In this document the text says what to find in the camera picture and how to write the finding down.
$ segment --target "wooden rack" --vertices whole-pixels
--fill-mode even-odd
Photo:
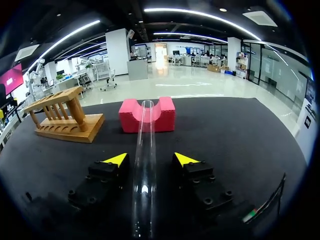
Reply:
[[[24,112],[30,114],[36,126],[36,134],[64,141],[92,143],[105,117],[103,114],[84,114],[78,99],[82,91],[82,86],[76,86],[46,96],[26,107]],[[63,103],[66,103],[71,116],[68,116]],[[39,123],[34,110],[41,108],[46,119]]]

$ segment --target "pink foam holder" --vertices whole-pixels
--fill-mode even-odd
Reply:
[[[139,122],[142,118],[142,106],[136,99],[126,99],[123,101],[119,118],[122,129],[125,133],[137,133]],[[162,96],[153,107],[154,130],[156,132],[170,132],[175,130],[176,108],[171,97]]]

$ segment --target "cardboard box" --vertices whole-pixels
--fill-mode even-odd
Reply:
[[[220,67],[214,66],[212,64],[208,65],[208,70],[215,73],[220,73]]]
[[[228,66],[222,66],[221,69],[225,70],[225,71],[229,71],[229,67]]]

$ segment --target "black ceiling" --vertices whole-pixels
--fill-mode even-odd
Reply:
[[[40,44],[31,56],[21,60],[22,69],[26,70],[57,40],[95,20],[100,20],[101,23],[77,33],[58,45],[45,56],[46,62],[62,60],[94,43],[101,43],[105,38],[93,42],[89,40],[102,36],[106,31],[120,28],[133,29],[136,32],[133,37],[136,43],[152,42],[161,38],[179,38],[178,35],[153,35],[154,32],[191,33],[225,41],[228,37],[253,39],[230,25],[203,16],[178,12],[144,12],[145,8],[179,8],[212,14],[248,29],[265,42],[287,46],[304,54],[303,45],[289,15],[285,14],[275,1],[261,2],[256,0],[26,0],[16,9],[1,32],[0,75],[17,64],[14,60],[19,49]],[[219,11],[220,8],[227,9],[227,12]],[[248,9],[251,12],[266,12],[278,27],[257,25],[242,15],[250,12]],[[199,38],[184,41],[191,40],[210,42]],[[98,48],[99,46],[90,48],[81,52],[81,55]],[[62,58],[58,58],[67,51],[69,52]]]

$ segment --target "white robotic arm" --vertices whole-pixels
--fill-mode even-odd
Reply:
[[[29,87],[29,93],[30,95],[33,97],[33,100],[36,100],[36,97],[34,95],[34,90],[33,90],[33,83],[38,83],[39,80],[41,79],[41,75],[42,75],[42,66],[45,63],[45,60],[43,58],[39,58],[37,60],[37,66],[35,71],[32,71],[29,75],[29,81],[27,81],[25,84],[27,87]]]

